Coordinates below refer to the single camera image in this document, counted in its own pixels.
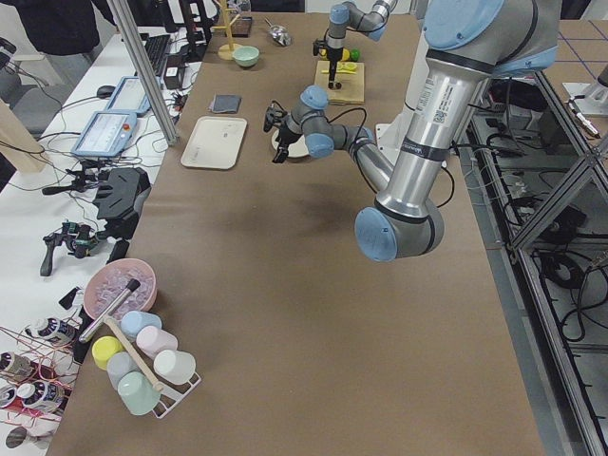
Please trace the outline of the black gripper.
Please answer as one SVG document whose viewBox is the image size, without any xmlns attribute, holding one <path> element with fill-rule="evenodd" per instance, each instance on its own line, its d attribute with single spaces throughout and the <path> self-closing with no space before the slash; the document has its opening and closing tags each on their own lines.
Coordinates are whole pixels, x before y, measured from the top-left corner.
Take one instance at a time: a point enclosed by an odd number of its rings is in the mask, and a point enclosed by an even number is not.
<svg viewBox="0 0 608 456">
<path fill-rule="evenodd" d="M 313 41 L 313 55 L 323 57 L 329 61 L 328 88 L 334 89 L 337 62 L 342 60 L 343 48 L 332 47 L 326 40 L 316 39 Z"/>
<path fill-rule="evenodd" d="M 273 127 L 277 128 L 277 149 L 272 163 L 284 163 L 289 158 L 289 146 L 300 139 L 300 131 L 287 110 L 279 103 L 270 103 L 266 108 L 263 119 L 263 131 L 268 133 Z"/>
</svg>

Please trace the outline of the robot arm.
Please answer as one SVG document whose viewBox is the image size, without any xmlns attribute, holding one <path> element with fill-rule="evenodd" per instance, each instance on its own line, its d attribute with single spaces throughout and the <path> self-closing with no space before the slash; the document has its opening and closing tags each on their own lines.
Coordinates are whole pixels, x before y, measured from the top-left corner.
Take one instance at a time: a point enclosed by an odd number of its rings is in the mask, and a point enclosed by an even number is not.
<svg viewBox="0 0 608 456">
<path fill-rule="evenodd" d="M 410 13 L 427 43 L 427 77 L 395 161 L 363 126 L 328 120 L 325 88 L 311 85 L 290 110 L 275 104 L 264 129 L 278 131 L 275 162 L 293 143 L 314 158 L 348 152 L 374 204 L 355 220 L 362 253 L 375 261 L 424 255 L 441 242 L 443 218 L 429 193 L 481 82 L 550 67 L 557 56 L 558 1 L 414 1 Z"/>
<path fill-rule="evenodd" d="M 314 56 L 322 49 L 326 51 L 329 89 L 341 88 L 341 83 L 336 81 L 336 72 L 337 64 L 343 57 L 347 31 L 359 32 L 373 41 L 379 41 L 396 5 L 397 1 L 375 1 L 369 12 L 362 11 L 353 1 L 344 1 L 331 7 L 329 25 L 324 36 L 313 42 Z"/>
</svg>

